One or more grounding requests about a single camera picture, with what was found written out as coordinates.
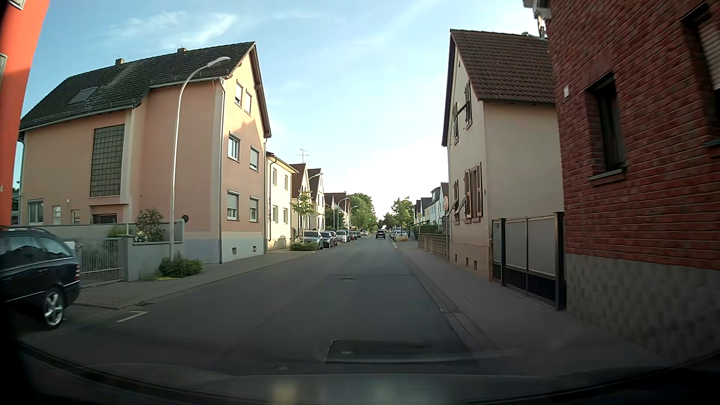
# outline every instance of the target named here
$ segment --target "brick wall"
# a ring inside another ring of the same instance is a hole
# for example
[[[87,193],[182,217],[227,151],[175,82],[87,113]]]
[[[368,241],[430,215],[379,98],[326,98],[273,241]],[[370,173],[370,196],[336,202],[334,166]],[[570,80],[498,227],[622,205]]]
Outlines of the brick wall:
[[[702,3],[553,0],[567,253],[720,270],[720,153],[704,145],[720,131],[699,46],[682,21]],[[705,4],[720,27],[720,1]],[[609,71],[627,168],[591,181],[605,170],[585,89]]]

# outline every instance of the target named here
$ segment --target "car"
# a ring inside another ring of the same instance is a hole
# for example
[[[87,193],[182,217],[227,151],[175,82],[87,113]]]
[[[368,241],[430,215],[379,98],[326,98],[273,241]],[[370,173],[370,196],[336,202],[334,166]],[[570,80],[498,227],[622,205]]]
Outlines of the car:
[[[323,249],[323,236],[320,235],[319,231],[304,231],[302,233],[302,236],[298,236],[295,238],[296,242],[300,242],[302,244],[309,244],[310,242],[315,242],[318,244],[319,249]]]
[[[335,242],[333,240],[333,234],[327,231],[320,231],[320,235],[323,237],[323,247],[331,248],[335,246]]]
[[[80,261],[60,238],[23,226],[0,226],[2,302],[56,329],[80,296]]]
[[[335,234],[337,236],[338,242],[343,242],[344,244],[346,244],[350,241],[348,231],[341,229],[340,231],[336,231]]]

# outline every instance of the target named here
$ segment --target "metal fence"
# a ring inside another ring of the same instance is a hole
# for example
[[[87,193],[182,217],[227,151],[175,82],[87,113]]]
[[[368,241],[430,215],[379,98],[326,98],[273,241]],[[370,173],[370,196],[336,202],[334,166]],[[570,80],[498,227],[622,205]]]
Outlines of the metal fence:
[[[84,287],[125,278],[125,244],[121,238],[108,238],[98,244],[77,244],[80,284]]]
[[[565,305],[563,213],[492,221],[492,277],[553,305]]]

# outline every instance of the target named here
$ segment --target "pink house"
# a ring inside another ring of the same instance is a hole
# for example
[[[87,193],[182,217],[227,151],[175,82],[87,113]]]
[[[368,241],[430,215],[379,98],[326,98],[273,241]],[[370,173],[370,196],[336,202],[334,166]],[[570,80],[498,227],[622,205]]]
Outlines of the pink house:
[[[125,62],[65,79],[20,124],[19,222],[168,220],[180,84],[176,220],[188,258],[227,262],[265,251],[264,163],[270,124],[253,42]]]

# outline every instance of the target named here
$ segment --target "sidewalk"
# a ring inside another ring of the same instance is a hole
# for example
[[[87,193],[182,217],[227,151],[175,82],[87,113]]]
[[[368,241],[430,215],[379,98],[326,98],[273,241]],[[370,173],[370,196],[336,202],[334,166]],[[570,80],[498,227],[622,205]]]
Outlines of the sidewalk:
[[[206,264],[202,273],[176,280],[132,281],[83,288],[75,305],[123,309],[181,293],[228,277],[241,275],[311,252],[270,251],[223,264]]]
[[[509,360],[515,373],[597,382],[670,365],[643,347],[481,280],[437,254],[414,246],[400,251],[415,265],[433,299],[445,306],[442,310],[450,314],[458,335],[469,335],[477,343],[479,353],[474,354]]]

